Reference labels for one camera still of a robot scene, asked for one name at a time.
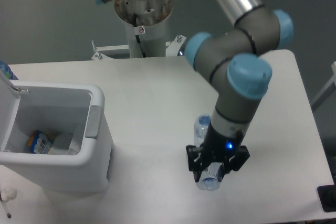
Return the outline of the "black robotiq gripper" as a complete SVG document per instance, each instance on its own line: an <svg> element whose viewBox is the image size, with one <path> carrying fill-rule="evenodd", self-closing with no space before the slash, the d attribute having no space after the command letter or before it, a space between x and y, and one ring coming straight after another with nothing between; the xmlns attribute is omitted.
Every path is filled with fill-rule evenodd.
<svg viewBox="0 0 336 224"><path fill-rule="evenodd" d="M243 139L241 130L234 131L234 137L228 137L220 134L210 124L201 146L186 146L188 170L193 173L194 181L199 182L202 172L211 163L221 163L217 171L218 181L222 181L232 170L239 171L249 159L247 147L241 146Z"/></svg>

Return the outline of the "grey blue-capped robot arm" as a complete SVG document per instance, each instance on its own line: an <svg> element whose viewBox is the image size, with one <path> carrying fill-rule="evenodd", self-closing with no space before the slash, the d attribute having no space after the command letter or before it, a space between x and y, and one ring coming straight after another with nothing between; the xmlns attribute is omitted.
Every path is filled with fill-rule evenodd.
<svg viewBox="0 0 336 224"><path fill-rule="evenodd" d="M169 16L171 0L114 1L115 11L130 27L128 44L132 58L165 54L160 33L150 28ZM218 93L205 139L186 147L188 168L198 182L202 172L217 163L215 178L238 171L249 158L243 138L266 94L272 76L260 56L291 41L293 22L282 10L269 11L261 0L217 0L233 24L229 33L214 38L198 33L182 47L186 60Z"/></svg>

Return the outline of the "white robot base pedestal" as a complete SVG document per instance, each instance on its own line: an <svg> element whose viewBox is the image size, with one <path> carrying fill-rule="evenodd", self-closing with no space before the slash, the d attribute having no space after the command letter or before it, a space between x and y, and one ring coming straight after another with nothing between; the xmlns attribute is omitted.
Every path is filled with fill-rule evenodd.
<svg viewBox="0 0 336 224"><path fill-rule="evenodd" d="M115 0L114 8L125 26L130 58L166 56L173 0Z"/></svg>

